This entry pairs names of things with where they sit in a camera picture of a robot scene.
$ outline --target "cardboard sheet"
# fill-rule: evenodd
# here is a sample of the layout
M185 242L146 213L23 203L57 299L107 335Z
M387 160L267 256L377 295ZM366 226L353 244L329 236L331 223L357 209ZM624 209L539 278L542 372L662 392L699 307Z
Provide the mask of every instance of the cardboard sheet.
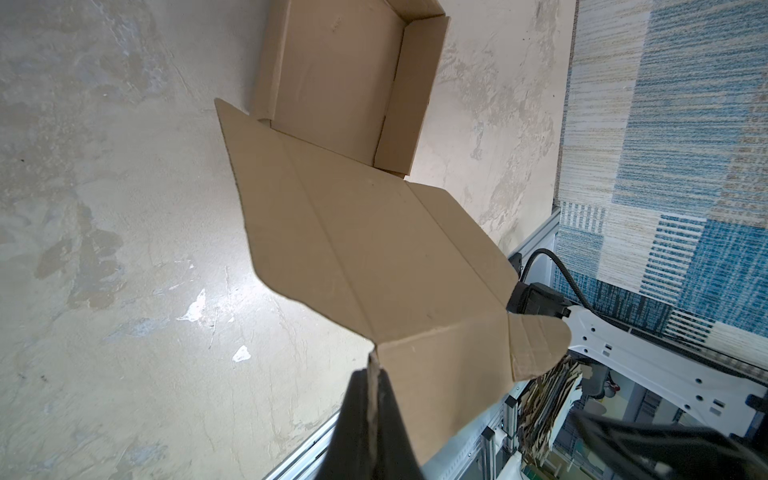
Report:
M406 27L374 167L411 173L449 20L427 18Z
M283 71L283 53L288 34L290 0L273 0L270 21L266 24L264 43L259 58L259 76L253 91L250 114L272 120L277 109L277 92Z
M506 312L515 271L445 191L216 107L257 275L377 345L420 462L565 354L562 321Z

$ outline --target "blue rug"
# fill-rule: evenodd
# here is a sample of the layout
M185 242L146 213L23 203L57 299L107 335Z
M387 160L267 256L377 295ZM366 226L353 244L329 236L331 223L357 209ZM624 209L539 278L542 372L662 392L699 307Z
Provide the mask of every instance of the blue rug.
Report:
M561 142L598 309L768 369L768 2L581 0Z

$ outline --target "open cardboard box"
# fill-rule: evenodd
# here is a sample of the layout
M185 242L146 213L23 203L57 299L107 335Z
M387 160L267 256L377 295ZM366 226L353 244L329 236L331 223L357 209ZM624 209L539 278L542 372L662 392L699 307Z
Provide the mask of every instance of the open cardboard box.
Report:
M250 113L407 175L448 23L434 0L273 0Z
M517 273L448 192L384 171L409 172L447 24L430 0L276 0L251 116L216 100L257 275L374 342L421 463L571 339L506 311Z

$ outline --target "cardboard flap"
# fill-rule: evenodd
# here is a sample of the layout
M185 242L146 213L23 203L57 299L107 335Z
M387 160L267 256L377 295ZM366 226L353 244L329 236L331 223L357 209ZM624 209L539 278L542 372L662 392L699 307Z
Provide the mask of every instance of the cardboard flap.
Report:
M374 167L411 173L449 20L427 18L406 27Z
M447 191L410 182L408 186L499 303L506 306L518 282L507 257Z
M505 317L377 347L420 464L512 388Z
M571 329L561 319L517 313L507 313L507 317L512 378L516 382L544 374L568 351Z
M375 343L503 312L403 180L217 110L270 288Z
M373 165L405 22L383 0L291 0L287 18L272 127Z
M283 145L284 135L216 99L251 261L272 290L368 338L372 330Z

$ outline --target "box side wall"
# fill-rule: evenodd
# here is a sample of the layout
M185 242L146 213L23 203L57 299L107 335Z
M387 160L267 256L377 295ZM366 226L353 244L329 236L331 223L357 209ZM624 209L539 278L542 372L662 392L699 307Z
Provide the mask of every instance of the box side wall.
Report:
M373 165L405 26L383 0L292 0L272 127Z
M402 39L392 96L386 111L376 168L410 174L429 105L449 18L416 20Z
M445 10L436 0L387 0L387 2L392 10L406 22L445 15Z
M250 114L259 120L272 120L275 115L290 4L291 0L272 0L270 6L259 59L259 74L250 106Z

